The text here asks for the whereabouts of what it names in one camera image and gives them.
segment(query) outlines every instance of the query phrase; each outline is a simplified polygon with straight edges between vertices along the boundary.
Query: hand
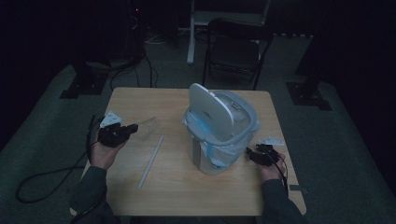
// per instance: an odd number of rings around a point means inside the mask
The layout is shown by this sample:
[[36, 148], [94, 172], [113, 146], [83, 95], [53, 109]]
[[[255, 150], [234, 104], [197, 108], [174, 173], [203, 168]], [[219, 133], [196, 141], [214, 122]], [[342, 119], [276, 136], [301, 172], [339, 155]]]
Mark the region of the hand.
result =
[[283, 166], [283, 161], [285, 160], [286, 156], [281, 153], [278, 154], [280, 159], [278, 160], [276, 165], [279, 167], [282, 174], [277, 170], [277, 168], [273, 164], [271, 166], [263, 166], [256, 163], [260, 169], [262, 183], [270, 179], [282, 179], [282, 175], [285, 173], [286, 170], [285, 167]]
[[91, 165], [108, 170], [114, 163], [117, 153], [128, 141], [119, 144], [116, 147], [107, 147], [100, 142], [91, 146]]

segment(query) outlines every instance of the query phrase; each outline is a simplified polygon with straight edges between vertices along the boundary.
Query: gray floor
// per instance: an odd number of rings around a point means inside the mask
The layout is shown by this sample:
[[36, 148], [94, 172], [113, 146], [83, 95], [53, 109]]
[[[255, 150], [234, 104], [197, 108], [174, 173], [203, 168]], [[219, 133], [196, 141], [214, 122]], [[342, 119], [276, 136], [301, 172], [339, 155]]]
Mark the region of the gray floor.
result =
[[[396, 202], [375, 167], [359, 133], [333, 86], [319, 90], [332, 111], [293, 105], [285, 82], [304, 81], [295, 69], [309, 44], [304, 37], [278, 36], [270, 48], [259, 91], [273, 97], [294, 168], [304, 190], [310, 223], [396, 223]], [[195, 64], [186, 65], [188, 37], [178, 47], [169, 43], [147, 44], [147, 55], [158, 71], [158, 88], [188, 88], [200, 82], [205, 46], [197, 42]], [[114, 86], [149, 87], [149, 66], [122, 72]], [[84, 152], [85, 134], [92, 115], [102, 116], [111, 95], [109, 80], [102, 95], [60, 99], [74, 78], [66, 67], [52, 80], [34, 111], [0, 154], [0, 224], [68, 223], [68, 198], [82, 171], [76, 170], [48, 199], [22, 204], [14, 192], [28, 175], [73, 165]], [[248, 82], [214, 75], [209, 89], [246, 89]], [[63, 175], [51, 175], [29, 183], [22, 195], [34, 198], [49, 192]]]

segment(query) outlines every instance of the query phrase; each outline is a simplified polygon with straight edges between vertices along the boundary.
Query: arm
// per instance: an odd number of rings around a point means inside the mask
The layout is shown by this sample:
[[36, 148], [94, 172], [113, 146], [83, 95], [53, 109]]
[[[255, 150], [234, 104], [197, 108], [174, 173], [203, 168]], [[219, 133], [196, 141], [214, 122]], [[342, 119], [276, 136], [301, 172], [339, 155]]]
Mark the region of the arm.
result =
[[[279, 154], [282, 160], [277, 165], [284, 173], [283, 160], [285, 156]], [[270, 167], [259, 165], [262, 176], [262, 197], [264, 223], [291, 224], [308, 223], [298, 210], [297, 206], [288, 198], [282, 183], [282, 175], [274, 165]]]
[[70, 200], [70, 207], [77, 212], [72, 223], [117, 223], [106, 203], [106, 174], [125, 144], [126, 142], [114, 148], [101, 143], [92, 145], [91, 167], [82, 177]]

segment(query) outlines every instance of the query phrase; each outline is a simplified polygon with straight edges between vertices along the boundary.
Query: sleeve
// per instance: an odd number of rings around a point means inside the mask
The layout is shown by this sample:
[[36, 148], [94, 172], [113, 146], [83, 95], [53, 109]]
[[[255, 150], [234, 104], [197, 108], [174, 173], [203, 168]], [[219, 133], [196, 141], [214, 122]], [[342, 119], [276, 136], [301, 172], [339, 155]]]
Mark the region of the sleeve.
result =
[[70, 199], [70, 207], [77, 212], [72, 223], [118, 223], [106, 202], [106, 174], [99, 167], [88, 168]]
[[263, 223], [308, 223], [297, 206], [286, 195], [281, 180], [265, 181], [262, 184], [262, 197], [264, 199]]

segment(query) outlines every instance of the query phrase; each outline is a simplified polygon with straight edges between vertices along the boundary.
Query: dark background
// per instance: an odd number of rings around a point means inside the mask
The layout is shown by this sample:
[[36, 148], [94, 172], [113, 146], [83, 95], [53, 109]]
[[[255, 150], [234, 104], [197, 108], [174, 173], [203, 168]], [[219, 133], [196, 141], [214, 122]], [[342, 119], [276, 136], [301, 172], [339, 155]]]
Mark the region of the dark background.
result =
[[[199, 2], [202, 9], [221, 5]], [[243, 3], [249, 8], [253, 1]], [[66, 65], [133, 58], [138, 42], [126, 36], [143, 37], [146, 26], [177, 43], [177, 27], [189, 25], [190, 8], [181, 0], [2, 1], [0, 148]], [[394, 193], [395, 11], [390, 0], [276, 0], [267, 19], [275, 34], [314, 36], [296, 74], [334, 85]], [[141, 29], [128, 25], [131, 15]]]

